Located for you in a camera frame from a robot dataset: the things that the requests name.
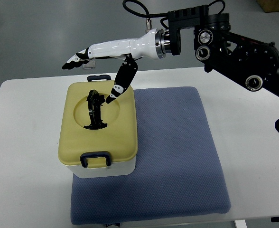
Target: circular knob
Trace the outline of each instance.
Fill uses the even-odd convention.
[[[260,76],[252,75],[246,79],[245,84],[250,91],[258,91],[262,88],[263,79]]]
[[[200,34],[198,35],[198,42],[200,44],[210,44],[213,40],[213,34],[211,31],[209,30],[203,30],[200,32]]]
[[[207,46],[200,46],[196,50],[196,58],[200,61],[206,60],[210,57],[210,49]]]

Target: gray floor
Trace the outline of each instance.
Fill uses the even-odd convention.
[[[150,13],[183,9],[212,0],[142,0]],[[62,70],[74,53],[94,43],[144,35],[144,19],[129,14],[122,0],[0,0],[0,86],[6,80],[117,72],[121,61],[96,61],[96,69]],[[221,7],[217,3],[211,14]],[[276,42],[279,50],[279,13],[264,13],[255,0],[226,0],[231,32],[263,42]],[[161,28],[158,19],[154,28]],[[193,51],[193,30],[182,31],[182,53],[163,60],[138,62],[139,70],[199,67]],[[270,218],[248,220],[249,228],[279,228]],[[195,224],[180,228],[230,228],[233,223]]]

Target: black metal arm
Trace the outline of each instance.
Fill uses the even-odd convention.
[[[262,87],[279,96],[279,51],[269,44],[230,31],[229,14],[208,15],[208,6],[170,11],[170,50],[179,55],[180,30],[195,27],[196,58],[250,91]]]

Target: cardboard box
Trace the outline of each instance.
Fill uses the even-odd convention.
[[[257,0],[265,13],[279,12],[279,0]]]

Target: white table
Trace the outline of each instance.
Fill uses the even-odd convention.
[[[73,175],[58,160],[57,149],[67,89],[86,77],[2,84],[0,228],[73,227]],[[132,82],[134,89],[174,86],[194,86],[201,96],[232,207],[227,214],[125,222],[121,227],[279,216],[279,133],[274,129],[279,98],[264,89],[249,92],[201,67],[141,71]]]

